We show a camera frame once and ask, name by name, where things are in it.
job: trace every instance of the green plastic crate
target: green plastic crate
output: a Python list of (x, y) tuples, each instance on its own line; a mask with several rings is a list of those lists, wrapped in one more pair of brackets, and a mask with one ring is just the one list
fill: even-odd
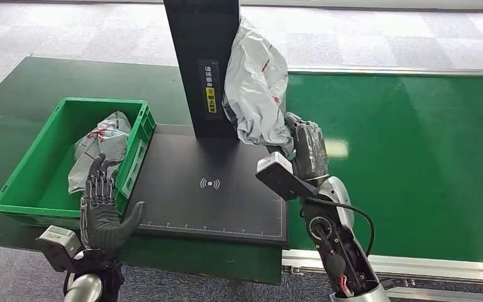
[(25, 225), (78, 228), (82, 193), (67, 192), (74, 143), (114, 111), (123, 112), (133, 125), (116, 179), (115, 201), (123, 214), (155, 123), (145, 101), (84, 98), (59, 102), (1, 189), (0, 212)]

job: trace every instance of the silver arm casing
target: silver arm casing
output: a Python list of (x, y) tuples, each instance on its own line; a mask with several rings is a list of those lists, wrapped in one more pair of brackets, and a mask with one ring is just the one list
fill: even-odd
[(97, 302), (103, 293), (99, 276), (86, 274), (72, 281), (65, 294), (64, 302)]
[(372, 291), (361, 294), (360, 296), (337, 298), (335, 294), (333, 294), (330, 298), (333, 302), (390, 302), (390, 299), (386, 295), (386, 291), (381, 284)]
[[(347, 193), (347, 189), (345, 188), (345, 185), (339, 178), (335, 176), (330, 177), (319, 186), (319, 193), (321, 195), (325, 195), (329, 197), (336, 203), (351, 205), (349, 193)], [(345, 208), (337, 208), (336, 210), (338, 211), (338, 216), (340, 217), (341, 225), (351, 230), (355, 244), (360, 246), (353, 232), (353, 226), (355, 224), (355, 216), (353, 211)], [(373, 268), (371, 268), (371, 265), (365, 255), (364, 255), (364, 261), (366, 261), (371, 271), (373, 271)], [(375, 276), (375, 280), (379, 282), (374, 272), (373, 272), (373, 275)], [(368, 293), (361, 294), (359, 296), (353, 296), (350, 298), (338, 298), (335, 296), (335, 294), (333, 294), (331, 296), (331, 299), (333, 302), (390, 302), (390, 299), (386, 295), (386, 291), (384, 290), (384, 288), (380, 283), (375, 289), (369, 291)]]

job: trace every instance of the cable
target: cable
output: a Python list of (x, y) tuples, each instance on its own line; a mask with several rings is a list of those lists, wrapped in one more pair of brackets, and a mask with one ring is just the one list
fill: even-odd
[(347, 287), (347, 276), (340, 276), (340, 287), (341, 291), (345, 294), (347, 298), (354, 296), (354, 293)]
[(323, 200), (323, 199), (319, 199), (319, 198), (314, 198), (314, 197), (308, 197), (306, 198), (307, 200), (311, 200), (311, 201), (314, 201), (316, 203), (323, 203), (323, 204), (326, 204), (326, 205), (329, 205), (329, 206), (336, 206), (338, 208), (345, 208), (345, 209), (349, 209), (349, 210), (353, 210), (355, 212), (357, 212), (358, 214), (362, 215), (366, 220), (367, 222), (369, 223), (369, 228), (370, 228), (370, 239), (369, 239), (369, 244), (367, 245), (367, 249), (365, 250), (365, 256), (369, 256), (369, 254), (371, 253), (371, 248), (373, 247), (373, 242), (375, 241), (375, 225), (373, 224), (373, 220), (371, 220), (371, 217), (364, 211), (354, 207), (354, 206), (350, 206), (348, 204), (343, 204), (343, 203), (334, 203), (332, 201), (327, 201), (327, 200)]

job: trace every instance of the white plastic bag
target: white plastic bag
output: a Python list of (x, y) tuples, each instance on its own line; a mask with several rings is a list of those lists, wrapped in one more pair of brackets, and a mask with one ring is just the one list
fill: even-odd
[[(126, 142), (132, 127), (125, 114), (116, 111), (109, 115), (97, 128), (75, 143), (75, 164), (67, 176), (68, 192), (84, 191), (90, 166), (102, 152), (107, 162), (121, 162), (126, 155)], [(119, 167), (108, 168), (108, 177)]]
[(293, 152), (293, 139), (284, 124), (287, 84), (284, 57), (242, 18), (232, 44), (223, 99), (225, 114), (242, 142), (280, 146), (287, 155)]

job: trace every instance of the black vertical panel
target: black vertical panel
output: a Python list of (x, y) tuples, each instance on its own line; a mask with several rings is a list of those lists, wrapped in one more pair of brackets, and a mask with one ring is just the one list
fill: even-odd
[(237, 138), (221, 100), (238, 0), (164, 0), (180, 74), (197, 137)]

